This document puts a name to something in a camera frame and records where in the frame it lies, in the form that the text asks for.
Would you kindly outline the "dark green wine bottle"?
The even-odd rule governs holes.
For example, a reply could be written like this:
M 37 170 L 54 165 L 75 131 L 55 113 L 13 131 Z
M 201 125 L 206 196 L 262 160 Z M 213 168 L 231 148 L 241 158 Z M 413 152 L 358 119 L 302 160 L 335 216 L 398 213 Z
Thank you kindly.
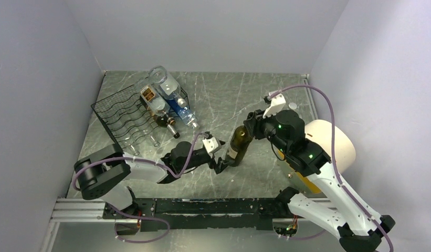
M 236 167 L 241 163 L 252 140 L 244 125 L 235 129 L 224 156 L 228 166 Z

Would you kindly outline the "blue square bottle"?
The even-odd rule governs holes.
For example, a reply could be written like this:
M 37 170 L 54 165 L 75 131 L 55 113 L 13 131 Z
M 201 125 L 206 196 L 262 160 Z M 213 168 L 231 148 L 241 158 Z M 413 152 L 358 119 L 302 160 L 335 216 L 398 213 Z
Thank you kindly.
M 175 100 L 166 100 L 166 102 L 186 126 L 189 126 L 192 129 L 199 128 L 197 117 L 188 106 L 180 107 Z

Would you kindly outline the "brown label wine bottle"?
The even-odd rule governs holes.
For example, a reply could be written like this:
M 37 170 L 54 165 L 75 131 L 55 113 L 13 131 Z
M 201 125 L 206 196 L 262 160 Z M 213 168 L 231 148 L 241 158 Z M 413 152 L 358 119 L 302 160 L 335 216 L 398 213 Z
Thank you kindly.
M 168 131 L 172 134 L 173 138 L 178 139 L 181 135 L 174 127 L 176 121 L 173 117 L 169 116 L 168 113 L 163 115 L 157 115 L 151 110 L 151 108 L 147 105 L 144 105 L 146 110 L 149 112 L 150 116 L 153 118 L 154 122 L 162 127 L 168 129 Z

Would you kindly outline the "clear gold label bottle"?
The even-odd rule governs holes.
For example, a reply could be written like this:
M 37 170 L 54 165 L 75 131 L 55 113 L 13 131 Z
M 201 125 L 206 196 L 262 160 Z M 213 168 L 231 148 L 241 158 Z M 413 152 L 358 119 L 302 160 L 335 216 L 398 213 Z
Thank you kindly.
M 159 116 L 168 113 L 171 109 L 165 99 L 156 91 L 151 84 L 140 84 L 140 101 L 147 105 Z

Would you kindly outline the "tall clear bottle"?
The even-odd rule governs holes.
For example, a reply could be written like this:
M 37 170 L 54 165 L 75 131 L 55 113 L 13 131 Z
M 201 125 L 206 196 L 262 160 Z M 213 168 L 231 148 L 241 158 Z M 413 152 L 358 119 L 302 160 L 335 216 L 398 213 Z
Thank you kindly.
M 128 115 L 123 115 L 119 120 L 110 123 L 109 128 L 122 148 L 132 155 L 140 154 L 139 145 L 143 141 L 149 141 L 154 147 L 160 145 L 146 119 L 133 120 Z

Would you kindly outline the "round clear silver-cap bottle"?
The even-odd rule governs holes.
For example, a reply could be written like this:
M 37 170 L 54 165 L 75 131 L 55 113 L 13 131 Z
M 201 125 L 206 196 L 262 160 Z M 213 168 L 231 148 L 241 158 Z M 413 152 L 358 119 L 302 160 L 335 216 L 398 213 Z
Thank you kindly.
M 180 84 L 163 66 L 153 67 L 148 73 L 148 79 L 164 99 L 174 100 L 180 108 L 187 106 L 180 94 Z

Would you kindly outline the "black wire wine rack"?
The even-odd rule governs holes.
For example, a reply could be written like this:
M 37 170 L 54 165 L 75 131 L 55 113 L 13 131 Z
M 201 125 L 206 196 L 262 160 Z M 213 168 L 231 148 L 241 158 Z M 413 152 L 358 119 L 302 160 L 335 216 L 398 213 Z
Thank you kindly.
M 160 145 L 155 133 L 157 128 L 168 130 L 174 139 L 181 136 L 175 127 L 178 115 L 172 109 L 161 117 L 156 115 L 135 85 L 107 96 L 91 107 L 112 141 L 133 155 L 139 154 L 142 142 L 150 141 L 154 147 Z

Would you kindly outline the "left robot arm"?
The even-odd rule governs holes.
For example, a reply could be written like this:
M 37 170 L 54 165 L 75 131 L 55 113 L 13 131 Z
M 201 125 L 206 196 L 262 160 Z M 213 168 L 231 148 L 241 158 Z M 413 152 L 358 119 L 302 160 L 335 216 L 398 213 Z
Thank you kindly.
M 159 161 L 133 156 L 117 144 L 111 144 L 74 164 L 72 185 L 81 192 L 83 199 L 101 199 L 115 207 L 124 218 L 131 218 L 138 211 L 138 203 L 133 191 L 123 186 L 122 181 L 137 179 L 168 184 L 204 164 L 217 174 L 233 165 L 233 160 L 213 157 L 212 152 L 217 151 L 223 141 L 211 138 L 204 139 L 203 143 L 203 148 L 195 150 L 192 143 L 179 142 Z

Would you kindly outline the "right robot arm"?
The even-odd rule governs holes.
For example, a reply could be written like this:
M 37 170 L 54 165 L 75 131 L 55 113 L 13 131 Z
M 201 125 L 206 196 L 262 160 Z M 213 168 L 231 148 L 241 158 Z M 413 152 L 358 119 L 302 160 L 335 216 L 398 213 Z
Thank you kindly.
M 334 169 L 321 145 L 306 138 L 305 123 L 293 110 L 265 116 L 264 110 L 248 114 L 244 121 L 255 139 L 267 139 L 283 153 L 283 160 L 316 185 L 335 205 L 333 211 L 305 197 L 292 187 L 284 189 L 276 203 L 281 217 L 303 217 L 336 237 L 345 251 L 376 251 L 394 227 L 390 215 L 381 215 L 362 200 Z

